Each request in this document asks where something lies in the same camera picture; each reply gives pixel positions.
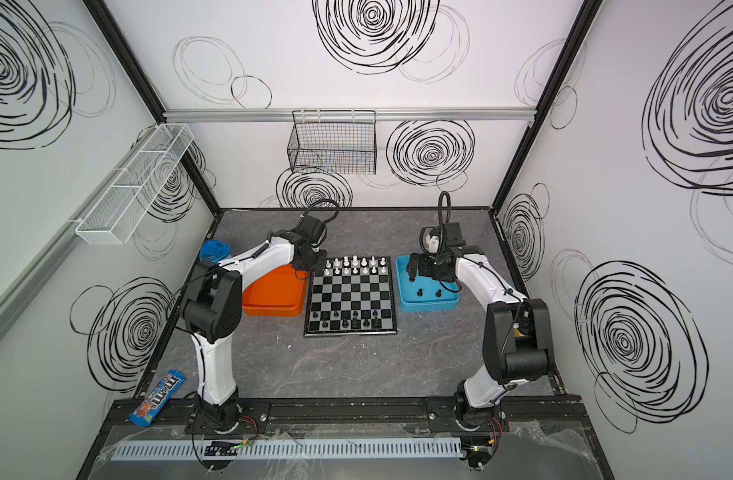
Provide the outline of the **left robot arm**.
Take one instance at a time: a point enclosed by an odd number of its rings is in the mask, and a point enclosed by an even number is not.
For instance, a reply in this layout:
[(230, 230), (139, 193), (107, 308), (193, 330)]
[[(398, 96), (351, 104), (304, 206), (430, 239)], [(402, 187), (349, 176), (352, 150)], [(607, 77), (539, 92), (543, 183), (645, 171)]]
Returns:
[(327, 231), (326, 221), (304, 214), (291, 230), (272, 232), (246, 252), (218, 263), (196, 264), (182, 296), (180, 319), (196, 348), (200, 410), (218, 430), (229, 430), (240, 421), (232, 336), (242, 320), (244, 290), (282, 266), (316, 270), (326, 261), (320, 246)]

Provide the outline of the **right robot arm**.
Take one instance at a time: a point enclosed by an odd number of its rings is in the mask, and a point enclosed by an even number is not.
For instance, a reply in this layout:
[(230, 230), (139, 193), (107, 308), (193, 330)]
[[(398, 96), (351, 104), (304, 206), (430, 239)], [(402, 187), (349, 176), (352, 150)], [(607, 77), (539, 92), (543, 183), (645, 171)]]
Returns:
[(510, 392), (555, 372), (550, 311), (506, 282), (480, 248), (466, 244), (457, 222), (422, 228), (419, 243), (407, 267), (410, 278), (465, 286), (485, 310), (483, 365), (455, 394), (457, 421), (474, 429)]

